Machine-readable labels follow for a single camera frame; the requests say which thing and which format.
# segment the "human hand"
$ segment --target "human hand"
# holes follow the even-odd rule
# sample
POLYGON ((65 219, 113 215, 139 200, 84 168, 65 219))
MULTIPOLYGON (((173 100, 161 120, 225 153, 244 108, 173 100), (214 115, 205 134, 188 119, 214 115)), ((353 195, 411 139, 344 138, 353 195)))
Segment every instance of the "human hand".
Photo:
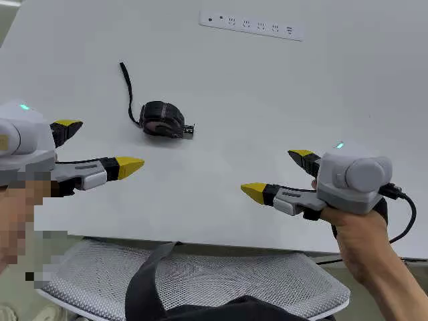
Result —
POLYGON ((51 193, 51 181, 15 182, 0 188, 0 273, 25 251, 25 224, 33 222, 34 206, 51 193))
MULTIPOLYGON (((312 182, 312 187, 316 188, 316 181, 312 182)), ((387 223, 376 211, 357 215, 326 207, 321 219, 336 226, 343 262, 362 284, 381 266, 383 259, 395 255, 389 244, 387 223)))

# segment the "black tape measure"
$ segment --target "black tape measure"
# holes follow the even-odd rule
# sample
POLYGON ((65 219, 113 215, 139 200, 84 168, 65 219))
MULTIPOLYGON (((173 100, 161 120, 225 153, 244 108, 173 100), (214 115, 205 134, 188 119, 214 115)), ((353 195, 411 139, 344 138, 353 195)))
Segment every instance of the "black tape measure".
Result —
POLYGON ((136 121, 132 115, 132 86, 128 70, 123 62, 120 63, 125 82, 128 85, 130 119, 142 130, 153 136, 170 138, 192 138, 195 125, 185 125, 185 118, 180 110, 168 102, 154 101, 146 103, 140 112, 140 120, 136 121))

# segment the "chair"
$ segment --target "chair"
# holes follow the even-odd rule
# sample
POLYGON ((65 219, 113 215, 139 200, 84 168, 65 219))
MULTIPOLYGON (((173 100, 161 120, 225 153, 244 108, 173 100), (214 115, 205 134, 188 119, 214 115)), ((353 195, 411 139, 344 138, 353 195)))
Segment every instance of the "chair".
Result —
MULTIPOLYGON (((50 280, 37 291, 90 320, 125 321, 127 286, 150 253, 85 239, 65 253, 50 280)), ((254 257, 173 254, 159 263, 156 286, 166 309, 183 304, 219 306, 249 295, 309 320, 340 311, 350 297, 346 286, 301 253, 254 257)))

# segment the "white power strip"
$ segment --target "white power strip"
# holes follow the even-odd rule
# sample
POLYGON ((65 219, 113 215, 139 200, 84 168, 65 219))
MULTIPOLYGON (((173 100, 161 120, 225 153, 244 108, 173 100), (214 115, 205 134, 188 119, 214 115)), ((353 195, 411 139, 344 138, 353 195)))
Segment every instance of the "white power strip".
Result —
POLYGON ((238 17, 236 15, 227 15, 224 13, 214 13, 212 11, 202 10, 199 12, 199 24, 219 29, 242 31, 255 33, 257 35, 268 35, 270 37, 303 41, 302 28, 275 21, 238 17))

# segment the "table surface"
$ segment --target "table surface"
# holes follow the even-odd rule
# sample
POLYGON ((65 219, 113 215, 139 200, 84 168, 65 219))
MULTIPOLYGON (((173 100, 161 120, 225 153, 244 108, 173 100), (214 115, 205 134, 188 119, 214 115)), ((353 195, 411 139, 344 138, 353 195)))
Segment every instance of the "table surface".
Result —
MULTIPOLYGON (((306 188, 286 154, 352 139, 393 160, 393 181, 420 215, 395 244, 428 258, 425 215, 428 3, 245 0, 28 0, 0 49, 0 103, 22 98, 49 121, 84 121, 62 161, 134 156, 124 181, 46 199, 35 228, 127 239, 337 252, 329 224, 288 217, 240 191, 250 182, 306 188), (201 9, 291 21, 290 41, 201 27, 201 9), (145 136, 129 120, 151 100, 196 123, 193 140, 145 136)), ((389 233, 410 210, 389 202, 389 233)))

